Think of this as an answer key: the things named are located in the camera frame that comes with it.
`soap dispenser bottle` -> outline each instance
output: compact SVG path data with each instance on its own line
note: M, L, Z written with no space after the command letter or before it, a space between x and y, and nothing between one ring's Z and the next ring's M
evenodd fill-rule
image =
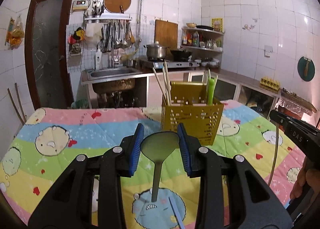
M100 46L96 52L95 58L94 58L94 66L96 70L102 69L102 52L100 50Z

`basket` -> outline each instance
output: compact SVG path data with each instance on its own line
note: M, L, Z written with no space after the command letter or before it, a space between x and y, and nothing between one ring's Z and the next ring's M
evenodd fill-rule
M213 99L206 105L206 84L171 82L171 106L162 97L161 129L177 132L183 123L190 136L198 138L202 146L212 145L217 134L224 105Z

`hanging ladle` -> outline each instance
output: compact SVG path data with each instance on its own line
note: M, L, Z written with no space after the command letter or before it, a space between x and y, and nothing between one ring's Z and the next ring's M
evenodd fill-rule
M179 136L175 132L153 133L141 142L140 147L143 155L155 164L151 202L156 202L162 163L176 148L179 147Z

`drain pipe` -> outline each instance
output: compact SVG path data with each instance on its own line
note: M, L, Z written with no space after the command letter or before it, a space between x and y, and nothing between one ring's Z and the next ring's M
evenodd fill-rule
M140 38L140 30L141 30L141 14L142 14L142 0L139 0L139 20L138 20L138 28L137 28L137 38Z

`round cutting board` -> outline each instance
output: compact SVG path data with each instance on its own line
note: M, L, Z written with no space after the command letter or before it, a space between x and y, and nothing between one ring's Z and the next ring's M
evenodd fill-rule
M312 60L309 61L307 70L306 68L307 68L307 60L304 57L301 57L298 62L299 76L304 81L311 81L315 76L315 65Z
M121 6L123 11L126 11L131 5L131 0L103 0L104 7L111 13L121 13Z

